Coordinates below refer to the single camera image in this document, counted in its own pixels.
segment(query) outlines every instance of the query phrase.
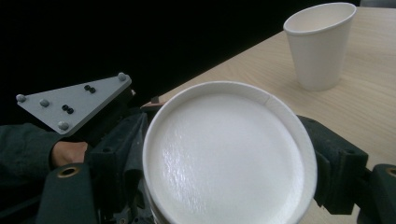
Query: black background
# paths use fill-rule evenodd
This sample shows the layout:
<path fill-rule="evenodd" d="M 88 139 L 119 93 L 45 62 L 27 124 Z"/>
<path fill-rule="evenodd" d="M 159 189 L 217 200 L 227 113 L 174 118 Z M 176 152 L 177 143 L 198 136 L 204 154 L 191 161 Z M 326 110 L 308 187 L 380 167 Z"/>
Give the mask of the black background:
<path fill-rule="evenodd" d="M 0 125 L 36 122 L 17 106 L 19 93 L 118 72 L 132 78 L 140 106 L 282 31 L 298 10 L 325 2 L 2 0 Z"/>

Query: paper cup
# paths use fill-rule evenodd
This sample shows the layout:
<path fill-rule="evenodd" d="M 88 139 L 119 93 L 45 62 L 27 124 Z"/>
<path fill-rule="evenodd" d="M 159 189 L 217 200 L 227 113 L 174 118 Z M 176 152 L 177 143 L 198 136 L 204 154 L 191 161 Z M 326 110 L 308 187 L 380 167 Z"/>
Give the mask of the paper cup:
<path fill-rule="evenodd" d="M 356 7 L 330 3 L 309 7 L 289 17 L 288 35 L 298 82 L 309 91 L 325 91 L 339 79 Z"/>
<path fill-rule="evenodd" d="M 248 84 L 186 89 L 151 122 L 143 149 L 156 223 L 298 223 L 317 184 L 296 115 Z"/>

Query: person's hand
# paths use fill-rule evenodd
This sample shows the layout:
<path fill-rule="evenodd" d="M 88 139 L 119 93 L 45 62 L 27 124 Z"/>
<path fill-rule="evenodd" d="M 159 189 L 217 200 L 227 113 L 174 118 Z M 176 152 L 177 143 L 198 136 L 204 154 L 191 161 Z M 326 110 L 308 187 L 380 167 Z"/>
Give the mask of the person's hand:
<path fill-rule="evenodd" d="M 88 144 L 85 142 L 57 142 L 51 152 L 51 162 L 54 167 L 69 163 L 84 162 Z"/>

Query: table surface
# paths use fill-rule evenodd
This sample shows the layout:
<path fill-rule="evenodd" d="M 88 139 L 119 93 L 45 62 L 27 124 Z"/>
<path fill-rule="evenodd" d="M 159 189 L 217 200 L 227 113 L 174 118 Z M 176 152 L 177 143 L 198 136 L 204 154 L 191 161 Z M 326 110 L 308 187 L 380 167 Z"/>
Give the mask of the table surface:
<path fill-rule="evenodd" d="M 358 7 L 337 86 L 306 91 L 297 83 L 285 32 L 280 32 L 165 93 L 161 102 L 193 85 L 231 80 L 275 95 L 297 115 L 322 123 L 369 154 L 367 168 L 396 164 L 396 9 Z M 356 223 L 330 215 L 313 200 L 300 223 Z"/>

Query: dark sleeve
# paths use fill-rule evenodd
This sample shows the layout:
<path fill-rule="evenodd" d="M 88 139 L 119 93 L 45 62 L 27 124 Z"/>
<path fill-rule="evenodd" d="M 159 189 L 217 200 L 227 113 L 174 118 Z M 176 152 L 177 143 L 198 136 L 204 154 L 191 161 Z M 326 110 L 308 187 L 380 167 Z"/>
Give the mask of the dark sleeve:
<path fill-rule="evenodd" d="M 30 123 L 0 126 L 0 187 L 45 178 L 52 147 L 62 138 Z"/>

